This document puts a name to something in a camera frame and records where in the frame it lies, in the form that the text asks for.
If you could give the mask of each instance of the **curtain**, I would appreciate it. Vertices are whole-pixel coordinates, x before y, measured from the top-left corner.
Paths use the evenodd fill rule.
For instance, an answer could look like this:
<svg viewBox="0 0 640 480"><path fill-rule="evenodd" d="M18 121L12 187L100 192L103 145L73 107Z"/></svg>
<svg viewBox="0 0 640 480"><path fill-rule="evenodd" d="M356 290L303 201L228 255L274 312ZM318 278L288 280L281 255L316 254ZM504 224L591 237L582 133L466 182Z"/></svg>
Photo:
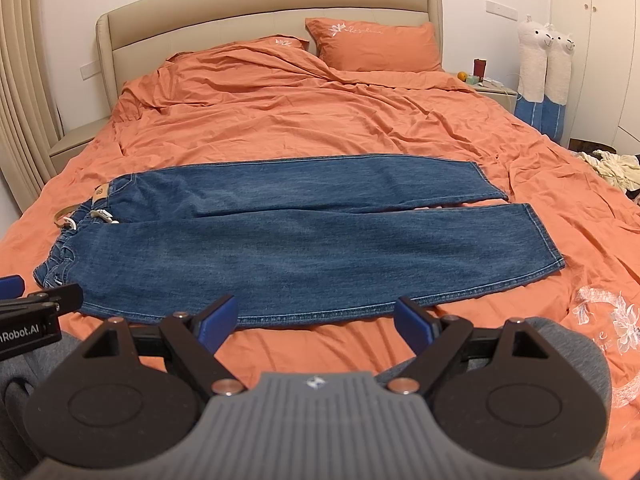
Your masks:
<svg viewBox="0 0 640 480"><path fill-rule="evenodd" d="M56 175L62 131L40 34L38 0L0 0L0 169L22 211Z"/></svg>

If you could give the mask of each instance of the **leather patch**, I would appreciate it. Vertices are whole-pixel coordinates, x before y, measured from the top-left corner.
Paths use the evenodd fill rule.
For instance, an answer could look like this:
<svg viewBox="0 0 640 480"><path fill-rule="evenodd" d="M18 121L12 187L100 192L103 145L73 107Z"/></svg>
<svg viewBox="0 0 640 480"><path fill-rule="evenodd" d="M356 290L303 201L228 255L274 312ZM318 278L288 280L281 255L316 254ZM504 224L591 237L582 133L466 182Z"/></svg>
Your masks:
<svg viewBox="0 0 640 480"><path fill-rule="evenodd" d="M95 188L94 197L92 199L92 204L98 202L98 200L102 198L107 198L109 196L109 184L102 184Z"/></svg>

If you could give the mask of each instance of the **gray sweatpants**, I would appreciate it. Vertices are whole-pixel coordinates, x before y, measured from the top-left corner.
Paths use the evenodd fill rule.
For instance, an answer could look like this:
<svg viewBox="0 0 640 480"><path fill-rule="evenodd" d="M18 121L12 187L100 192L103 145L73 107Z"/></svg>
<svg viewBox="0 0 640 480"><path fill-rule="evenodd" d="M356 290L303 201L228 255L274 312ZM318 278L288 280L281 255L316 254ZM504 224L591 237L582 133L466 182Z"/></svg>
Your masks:
<svg viewBox="0 0 640 480"><path fill-rule="evenodd" d="M607 361L600 349L585 336L572 332L551 320L531 317L527 321L553 345L600 395L607 408L611 406L611 379ZM78 346L78 339L63 334L61 341L0 362L0 479L17 480L38 463L36 450L24 430L24 407L36 388ZM406 361L376 377L386 384L408 364ZM469 368L479 368L488 360L473 360ZM603 436L593 457L597 464L604 451Z"/></svg>

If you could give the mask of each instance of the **stuffed toy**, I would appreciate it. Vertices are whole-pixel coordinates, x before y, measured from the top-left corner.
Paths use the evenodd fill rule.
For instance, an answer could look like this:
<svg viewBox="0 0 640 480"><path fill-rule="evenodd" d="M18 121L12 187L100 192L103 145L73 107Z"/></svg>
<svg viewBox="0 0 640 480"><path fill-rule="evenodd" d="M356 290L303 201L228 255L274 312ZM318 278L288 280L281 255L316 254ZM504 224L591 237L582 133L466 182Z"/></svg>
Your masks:
<svg viewBox="0 0 640 480"><path fill-rule="evenodd" d="M542 103L545 97L546 58L554 37L550 31L528 14L518 24L520 50L520 82L514 114L540 131Z"/></svg>
<svg viewBox="0 0 640 480"><path fill-rule="evenodd" d="M571 34L558 32L553 25L548 30L553 34L554 42L546 60L545 99L542 104L540 133L548 135L559 144L564 130L564 110L569 97L575 43Z"/></svg>

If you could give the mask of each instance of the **blue denim jeans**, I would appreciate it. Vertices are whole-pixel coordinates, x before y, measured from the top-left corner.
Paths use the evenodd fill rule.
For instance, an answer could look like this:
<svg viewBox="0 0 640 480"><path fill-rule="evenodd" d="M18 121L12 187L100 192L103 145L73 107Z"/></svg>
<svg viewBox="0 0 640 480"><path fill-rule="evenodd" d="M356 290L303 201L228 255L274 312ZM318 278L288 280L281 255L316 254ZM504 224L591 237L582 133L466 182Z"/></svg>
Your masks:
<svg viewBox="0 0 640 480"><path fill-rule="evenodd" d="M148 171L82 204L34 275L82 285L94 316L153 323L231 293L239 326L267 327L478 297L564 266L528 204L408 210L487 198L504 194L475 164L418 156Z"/></svg>

